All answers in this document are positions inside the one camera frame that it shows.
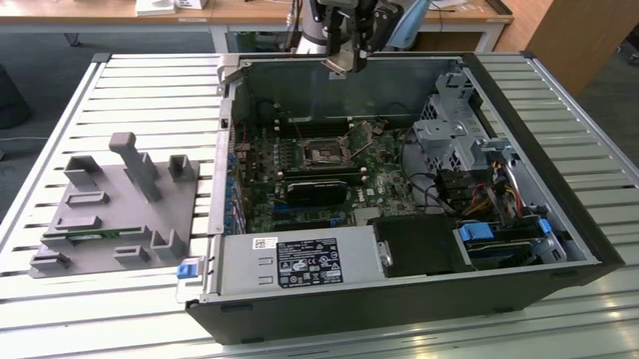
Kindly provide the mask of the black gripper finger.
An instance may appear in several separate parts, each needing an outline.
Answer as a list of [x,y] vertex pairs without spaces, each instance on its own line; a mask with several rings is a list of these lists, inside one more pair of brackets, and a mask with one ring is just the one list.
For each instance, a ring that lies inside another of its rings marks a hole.
[[353,72],[363,70],[367,56],[386,46],[402,17],[403,6],[397,2],[359,2],[349,23],[354,52]]
[[342,46],[342,25],[346,22],[350,25],[351,11],[342,10],[341,8],[329,8],[326,15],[326,32],[327,32],[327,56],[335,55]]

